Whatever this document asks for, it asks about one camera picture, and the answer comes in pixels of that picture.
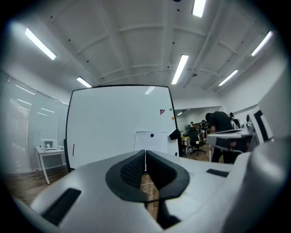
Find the wooden floor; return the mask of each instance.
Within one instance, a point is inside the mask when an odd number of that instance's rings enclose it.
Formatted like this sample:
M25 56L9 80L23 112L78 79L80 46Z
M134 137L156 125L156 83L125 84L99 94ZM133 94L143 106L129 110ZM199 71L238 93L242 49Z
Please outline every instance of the wooden floor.
M198 156L195 153L187 154L185 156L188 159L209 162L209 146L205 145L202 149L206 152L205 154L203 152L199 152ZM66 166L48 169L46 170L46 173L51 184L68 174ZM19 198L27 205L30 205L38 194L50 186L46 183L43 172L5 175L4 178L11 195ZM144 175L142 177L140 190L147 193L149 200L159 198L159 191L153 184L149 175ZM147 210L154 219L157 218L158 205L158 202L153 202L147 205Z

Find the white desk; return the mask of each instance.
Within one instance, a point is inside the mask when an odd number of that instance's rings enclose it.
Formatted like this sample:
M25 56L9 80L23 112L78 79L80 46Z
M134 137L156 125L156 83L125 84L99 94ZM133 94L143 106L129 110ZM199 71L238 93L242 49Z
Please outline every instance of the white desk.
M46 182L48 184L50 184L50 181L49 181L49 179L48 179L48 177L46 175L45 165L44 165L44 161L43 161L42 157L43 156L49 156L49 155L60 155L60 157L62 159L62 165L65 165L64 161L63 161L63 157L62 157L62 155L65 154L65 150L58 149L58 150L46 150L46 151L44 151L43 149L41 149L40 146L35 147L35 148L36 148L36 157L37 157L38 167L40 168L40 170L41 170L41 168L42 168L42 170L44 170L44 175L45 175Z

